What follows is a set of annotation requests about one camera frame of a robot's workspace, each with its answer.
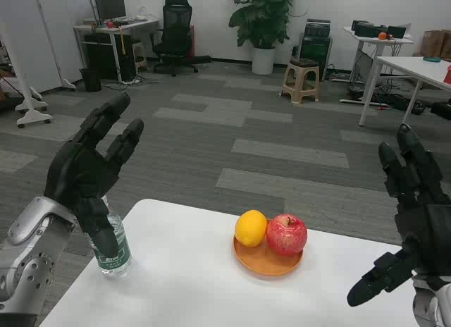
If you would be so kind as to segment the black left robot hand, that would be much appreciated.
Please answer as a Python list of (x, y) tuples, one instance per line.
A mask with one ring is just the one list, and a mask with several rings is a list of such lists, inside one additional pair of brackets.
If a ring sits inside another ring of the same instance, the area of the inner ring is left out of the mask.
[(59, 149), (47, 173), (44, 196), (75, 215), (83, 232), (105, 257), (118, 255), (118, 243), (102, 197), (115, 185), (122, 166), (140, 141), (144, 122), (137, 118), (118, 135), (102, 156), (96, 146), (130, 105), (126, 93), (94, 109), (75, 136)]

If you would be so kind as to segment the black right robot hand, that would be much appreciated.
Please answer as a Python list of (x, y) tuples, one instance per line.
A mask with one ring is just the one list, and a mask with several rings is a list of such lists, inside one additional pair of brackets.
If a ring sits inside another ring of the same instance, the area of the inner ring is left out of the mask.
[(378, 154), (386, 174), (385, 187), (398, 201), (395, 224), (402, 248), (386, 252), (352, 287), (347, 303), (356, 307), (381, 291), (392, 292), (417, 273), (432, 279), (433, 289), (450, 275), (450, 197), (443, 191), (443, 175), (433, 153), (424, 148), (413, 129), (397, 130), (401, 155), (382, 142)]

